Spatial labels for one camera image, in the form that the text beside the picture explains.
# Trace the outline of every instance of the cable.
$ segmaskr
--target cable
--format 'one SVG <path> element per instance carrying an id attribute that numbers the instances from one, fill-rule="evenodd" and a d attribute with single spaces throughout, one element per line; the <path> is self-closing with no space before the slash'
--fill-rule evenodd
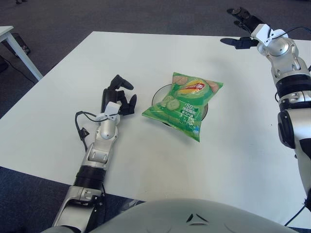
<path id="1" fill-rule="evenodd" d="M 2 57 L 7 63 L 9 63 L 10 64 L 10 66 L 14 69 L 14 70 L 16 70 L 16 71 L 18 71 L 19 73 L 21 73 L 28 81 L 30 81 L 30 82 L 32 82 L 34 85 L 35 85 L 35 82 L 34 81 L 32 81 L 30 78 L 28 78 L 23 72 L 21 72 L 19 69 L 17 69 L 17 68 L 15 68 L 13 65 L 12 65 L 12 63 L 10 62 L 10 61 L 8 61 L 8 60 L 6 60 L 4 57 Z"/>
<path id="2" fill-rule="evenodd" d="M 287 225 L 288 224 L 290 224 L 290 222 L 291 221 L 293 221 L 294 219 L 295 219 L 295 217 L 297 217 L 300 213 L 301 213 L 301 211 L 303 211 L 303 209 L 305 208 L 306 206 L 304 205 L 298 212 L 297 212 L 297 214 L 295 214 L 287 223 L 285 223 L 285 227 L 287 227 Z"/>
<path id="3" fill-rule="evenodd" d="M 82 133 L 81 133 L 81 130 L 80 130 L 78 121 L 77 121 L 78 116 L 81 115 L 81 114 L 82 114 L 82 112 L 77 112 L 77 113 L 76 113 L 76 116 L 75 116 L 75 119 L 74 119 L 74 123 L 75 123 L 75 125 L 76 125 L 76 128 L 77 128 L 77 131 L 78 131 L 80 140 L 83 142 L 84 149 L 87 151 L 86 141 L 84 140 L 84 137 L 82 136 Z"/>
<path id="4" fill-rule="evenodd" d="M 276 100 L 276 102 L 278 102 L 278 100 L 276 99 L 276 95 L 277 95 L 277 92 L 276 92 L 276 94 L 274 95 L 274 99 Z"/>
<path id="5" fill-rule="evenodd" d="M 289 28 L 289 29 L 287 30 L 287 32 L 285 32 L 285 33 L 283 33 L 283 34 L 281 34 L 281 35 L 279 35 L 279 36 L 277 36 L 277 37 L 274 37 L 274 38 L 272 38 L 272 39 L 273 39 L 273 40 L 274 40 L 274 39 L 277 39 L 277 38 L 279 38 L 279 37 L 281 37 L 281 36 L 283 36 L 283 35 L 285 35 L 285 34 L 291 32 L 291 31 L 294 31 L 294 30 L 299 29 L 299 28 L 302 28 L 302 29 L 306 30 L 307 32 L 311 33 L 311 29 L 310 29 L 310 28 L 307 28 L 307 27 L 302 27 L 302 26 L 299 26 L 299 27 L 292 27 L 292 28 Z"/>
<path id="6" fill-rule="evenodd" d="M 83 114 L 90 120 L 90 121 L 93 121 L 93 122 L 102 122 L 102 121 L 105 121 L 107 120 L 108 118 L 104 119 L 104 120 L 92 120 L 91 118 L 88 117 L 88 115 L 91 115 L 93 117 L 96 117 L 96 115 L 92 114 L 92 113 L 88 113 L 88 112 L 83 112 Z"/>

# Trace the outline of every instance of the dark carpet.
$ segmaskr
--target dark carpet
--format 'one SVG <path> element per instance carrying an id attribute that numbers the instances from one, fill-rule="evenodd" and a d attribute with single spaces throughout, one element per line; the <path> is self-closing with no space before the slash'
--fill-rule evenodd
<path id="1" fill-rule="evenodd" d="M 227 8 L 237 6 L 260 16 L 274 29 L 311 27 L 309 0 L 29 0 L 20 5 L 0 0 L 0 25 L 14 26 L 13 32 L 32 51 L 30 59 L 45 75 L 92 31 L 247 36 L 226 13 Z M 303 30 L 290 36 L 311 39 Z M 2 45 L 0 55 L 35 81 Z M 0 117 L 31 87 L 11 67 L 0 73 Z M 38 233 L 50 227 L 68 188 L 6 168 L 0 168 L 0 186 L 0 232 L 4 233 L 22 227 L 27 233 Z M 107 219 L 118 213 L 124 200 L 108 195 Z"/>

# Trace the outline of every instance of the table leg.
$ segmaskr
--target table leg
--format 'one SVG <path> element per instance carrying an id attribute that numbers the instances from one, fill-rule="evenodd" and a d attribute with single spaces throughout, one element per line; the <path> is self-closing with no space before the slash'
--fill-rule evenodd
<path id="1" fill-rule="evenodd" d="M 20 47 L 20 45 L 17 43 L 17 41 L 14 39 L 14 37 L 11 35 L 10 32 L 7 33 L 6 41 L 9 43 L 12 49 L 16 52 L 19 58 L 23 61 L 23 63 L 28 67 L 28 69 L 32 72 L 32 74 L 38 79 L 38 81 L 42 79 L 43 76 L 40 73 L 40 71 L 37 69 L 37 67 L 35 67 L 33 62 L 25 54 L 24 50 Z"/>

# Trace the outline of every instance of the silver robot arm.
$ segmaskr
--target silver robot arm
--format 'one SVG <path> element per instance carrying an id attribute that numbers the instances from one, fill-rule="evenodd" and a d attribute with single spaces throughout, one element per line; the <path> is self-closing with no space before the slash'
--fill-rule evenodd
<path id="1" fill-rule="evenodd" d="M 100 209 L 104 208 L 103 182 L 112 158 L 113 144 L 118 138 L 117 124 L 120 121 L 120 115 L 134 113 L 137 100 L 134 95 L 127 103 L 124 91 L 116 91 L 121 86 L 133 89 L 128 81 L 117 75 L 110 86 L 104 90 L 101 113 L 93 120 L 100 124 L 95 132 L 95 141 L 86 150 L 76 180 L 68 189 L 53 222 L 53 227 L 45 230 L 45 233 L 84 233 L 96 227 L 97 214 Z M 85 114 L 85 112 L 78 112 L 76 119 L 80 114 Z M 84 137 L 88 133 L 85 129 L 80 130 L 78 126 L 77 129 L 85 145 Z"/>
<path id="2" fill-rule="evenodd" d="M 281 29 L 273 30 L 244 8 L 229 9 L 235 24 L 250 32 L 240 40 L 221 39 L 236 49 L 257 46 L 272 65 L 271 73 L 279 96 L 278 132 L 280 141 L 294 149 L 301 180 L 311 210 L 311 75 L 299 57 L 296 43 Z"/>

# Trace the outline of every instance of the snack bag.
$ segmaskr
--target snack bag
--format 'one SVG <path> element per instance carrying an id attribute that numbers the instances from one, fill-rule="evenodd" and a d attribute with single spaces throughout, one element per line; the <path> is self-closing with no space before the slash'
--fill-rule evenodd
<path id="1" fill-rule="evenodd" d="M 222 86 L 223 83 L 174 72 L 169 93 L 142 115 L 167 123 L 200 142 L 203 109 Z"/>

